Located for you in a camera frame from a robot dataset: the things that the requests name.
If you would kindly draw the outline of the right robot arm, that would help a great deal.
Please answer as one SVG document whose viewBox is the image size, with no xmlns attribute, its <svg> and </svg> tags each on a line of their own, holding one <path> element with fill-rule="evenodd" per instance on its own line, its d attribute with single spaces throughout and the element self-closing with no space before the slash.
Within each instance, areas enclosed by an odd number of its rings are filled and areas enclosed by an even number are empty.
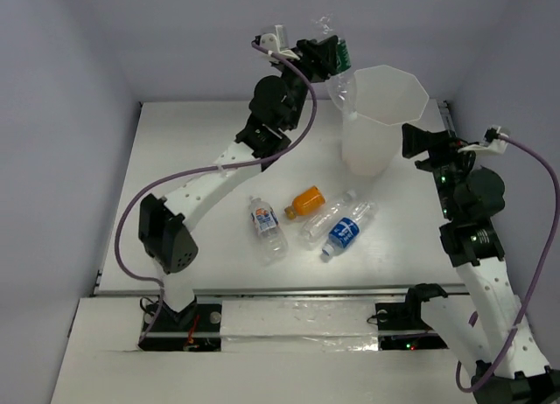
<svg viewBox="0 0 560 404">
<path fill-rule="evenodd" d="M 483 141 L 468 143 L 450 130 L 432 133 L 411 124 L 402 126 L 402 156 L 413 158 L 420 171 L 434 179 L 447 224 L 440 241 L 474 306 L 469 318 L 452 307 L 449 295 L 437 284 L 421 284 L 407 295 L 402 309 L 411 326 L 428 325 L 456 357 L 455 380 L 478 403 L 555 403 L 559 400 L 559 371 L 536 343 L 526 318 L 530 299 L 559 224 L 555 213 L 545 246 L 524 297 L 513 291 L 506 255 L 492 218 L 505 207 L 505 184 L 486 167 L 475 165 L 479 154 L 501 155 L 513 145 L 537 160 L 549 173 L 553 188 L 559 181 L 550 164 L 529 147 L 492 127 Z"/>
</svg>

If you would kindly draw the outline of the green label clear bottle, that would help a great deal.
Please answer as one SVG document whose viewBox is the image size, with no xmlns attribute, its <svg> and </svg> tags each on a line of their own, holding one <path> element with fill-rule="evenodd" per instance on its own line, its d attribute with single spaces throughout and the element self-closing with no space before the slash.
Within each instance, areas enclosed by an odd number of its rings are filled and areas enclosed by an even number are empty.
<svg viewBox="0 0 560 404">
<path fill-rule="evenodd" d="M 315 37 L 318 41 L 337 37 L 336 53 L 337 64 L 336 73 L 330 78 L 325 87 L 334 105 L 343 115 L 354 115 L 356 113 L 357 84 L 352 69 L 352 62 L 347 46 L 347 40 L 340 28 L 339 22 L 333 14 L 312 20 L 315 30 Z"/>
</svg>

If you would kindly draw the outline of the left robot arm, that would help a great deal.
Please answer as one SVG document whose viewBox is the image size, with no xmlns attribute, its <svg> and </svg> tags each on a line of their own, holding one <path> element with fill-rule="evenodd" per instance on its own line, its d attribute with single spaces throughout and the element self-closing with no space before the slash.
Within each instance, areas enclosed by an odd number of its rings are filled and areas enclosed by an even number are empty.
<svg viewBox="0 0 560 404">
<path fill-rule="evenodd" d="M 182 187 L 161 198 L 148 194 L 140 203 L 138 238 L 164 274 L 162 309 L 153 319 L 173 329 L 191 327 L 197 316 L 193 289 L 171 279 L 186 270 L 199 252 L 194 228 L 234 188 L 294 148 L 286 134 L 298 126 L 306 98 L 316 96 L 313 84 L 329 80 L 340 69 L 344 50 L 336 35 L 301 39 L 286 50 L 273 39 L 263 34 L 253 46 L 280 73 L 257 82 L 248 120 L 234 141 L 209 171 L 192 171 L 191 180 Z"/>
</svg>

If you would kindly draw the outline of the blue orange label clear bottle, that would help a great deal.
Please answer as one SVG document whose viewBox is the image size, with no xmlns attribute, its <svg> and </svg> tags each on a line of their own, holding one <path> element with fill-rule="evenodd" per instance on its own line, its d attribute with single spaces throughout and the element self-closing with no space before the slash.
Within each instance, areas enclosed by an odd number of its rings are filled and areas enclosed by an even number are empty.
<svg viewBox="0 0 560 404">
<path fill-rule="evenodd" d="M 288 253 L 288 241 L 272 206 L 258 197 L 250 197 L 248 210 L 255 228 L 260 256 L 266 264 L 281 261 Z"/>
</svg>

